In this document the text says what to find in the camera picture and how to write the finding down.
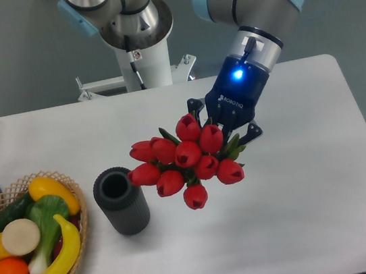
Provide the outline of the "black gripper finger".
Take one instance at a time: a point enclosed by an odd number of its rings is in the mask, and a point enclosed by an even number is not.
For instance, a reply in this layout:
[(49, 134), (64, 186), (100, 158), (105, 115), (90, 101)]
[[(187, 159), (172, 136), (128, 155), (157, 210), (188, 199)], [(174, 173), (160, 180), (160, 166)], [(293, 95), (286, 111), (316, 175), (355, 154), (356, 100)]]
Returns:
[(239, 146), (244, 146), (249, 144), (250, 142), (253, 142), (256, 138), (262, 136), (263, 130), (255, 123), (250, 122), (247, 126), (246, 134), (239, 138)]
[(188, 99), (187, 100), (187, 109), (190, 114), (196, 119), (196, 121), (200, 121), (200, 112), (203, 110), (205, 106), (205, 99)]

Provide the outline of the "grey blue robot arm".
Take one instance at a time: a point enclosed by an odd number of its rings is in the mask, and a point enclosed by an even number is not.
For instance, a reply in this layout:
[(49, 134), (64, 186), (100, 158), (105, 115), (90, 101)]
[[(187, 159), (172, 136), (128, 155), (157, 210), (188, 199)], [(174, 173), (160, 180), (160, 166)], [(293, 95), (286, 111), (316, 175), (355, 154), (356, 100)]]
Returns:
[[(237, 27), (210, 92), (190, 99), (188, 110), (205, 110), (225, 138), (243, 126), (241, 145), (258, 138), (255, 107), (305, 0), (192, 0), (208, 22)], [(162, 0), (59, 0), (62, 16), (81, 33), (100, 34), (118, 58), (130, 92), (171, 84), (167, 37), (173, 16)]]

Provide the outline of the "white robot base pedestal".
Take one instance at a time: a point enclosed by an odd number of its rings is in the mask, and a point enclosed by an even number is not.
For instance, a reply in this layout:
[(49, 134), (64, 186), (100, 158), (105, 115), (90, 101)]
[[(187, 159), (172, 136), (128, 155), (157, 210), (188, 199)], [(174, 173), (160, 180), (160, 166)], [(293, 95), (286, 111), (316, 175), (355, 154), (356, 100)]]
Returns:
[(149, 0), (136, 13), (119, 13), (101, 31), (113, 49), (128, 92), (171, 85), (167, 38), (173, 16), (162, 0)]

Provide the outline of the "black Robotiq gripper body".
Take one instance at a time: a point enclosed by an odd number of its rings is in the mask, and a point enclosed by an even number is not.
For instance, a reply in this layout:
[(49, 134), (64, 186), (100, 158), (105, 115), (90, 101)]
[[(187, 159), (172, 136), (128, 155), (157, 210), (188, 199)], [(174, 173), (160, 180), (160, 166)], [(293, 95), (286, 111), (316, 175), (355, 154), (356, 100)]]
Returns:
[(260, 67), (228, 56), (205, 96), (208, 116), (228, 135), (255, 117), (255, 107), (269, 74)]

